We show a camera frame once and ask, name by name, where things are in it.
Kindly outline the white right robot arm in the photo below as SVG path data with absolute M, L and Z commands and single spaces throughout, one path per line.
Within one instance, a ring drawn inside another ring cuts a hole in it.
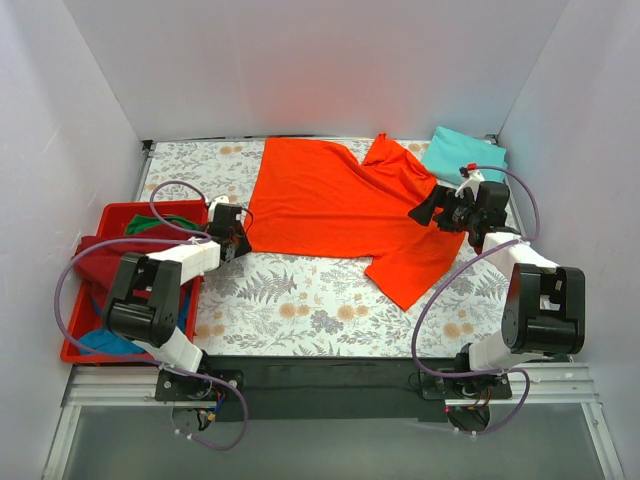
M 549 355 L 576 354 L 584 345 L 583 271 L 546 259 L 530 239 L 509 228 L 509 200 L 507 185 L 469 179 L 457 189 L 436 186 L 408 213 L 420 225 L 466 234 L 476 258 L 490 261 L 509 282 L 500 329 L 459 353 L 461 366 L 446 372 L 417 365 L 428 375 L 452 379 L 464 397 L 479 395 L 489 376 Z

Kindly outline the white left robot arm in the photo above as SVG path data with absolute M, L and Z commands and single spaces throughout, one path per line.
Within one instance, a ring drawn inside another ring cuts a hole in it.
M 102 312 L 103 328 L 182 370 L 178 387 L 193 400 L 211 392 L 213 377 L 200 367 L 203 351 L 177 326 L 181 287 L 251 251 L 242 225 L 247 212 L 219 197 L 209 206 L 207 239 L 192 236 L 161 252 L 123 255 Z

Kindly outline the orange t shirt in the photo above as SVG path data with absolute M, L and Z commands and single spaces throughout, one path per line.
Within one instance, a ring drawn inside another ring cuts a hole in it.
M 450 270 L 465 238 L 409 217 L 436 184 L 385 134 L 362 161 L 338 143 L 271 137 L 249 203 L 249 241 L 259 253 L 368 257 L 365 275 L 407 310 Z

